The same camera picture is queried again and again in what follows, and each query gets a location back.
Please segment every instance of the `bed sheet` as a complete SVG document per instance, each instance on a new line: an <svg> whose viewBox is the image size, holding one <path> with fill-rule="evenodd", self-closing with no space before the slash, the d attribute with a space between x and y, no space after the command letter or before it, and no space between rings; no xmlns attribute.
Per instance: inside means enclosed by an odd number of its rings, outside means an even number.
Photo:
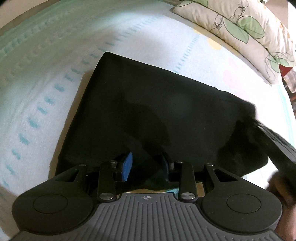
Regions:
<svg viewBox="0 0 296 241"><path fill-rule="evenodd" d="M52 177L89 78L109 51L167 69L256 106L295 145L283 85L270 85L230 46L153 0L61 0L0 36L0 240L17 232L14 199ZM245 178L261 187L269 163Z"/></svg>

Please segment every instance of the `ribbed surface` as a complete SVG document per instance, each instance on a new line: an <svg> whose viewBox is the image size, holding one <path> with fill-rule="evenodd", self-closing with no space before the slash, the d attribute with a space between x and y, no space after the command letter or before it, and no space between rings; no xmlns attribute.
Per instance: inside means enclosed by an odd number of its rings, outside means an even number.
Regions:
<svg viewBox="0 0 296 241"><path fill-rule="evenodd" d="M208 223L194 204L182 203L171 193L126 193L101 204L94 216L76 230L55 236L21 232L13 241L276 241L272 231L235 235Z"/></svg>

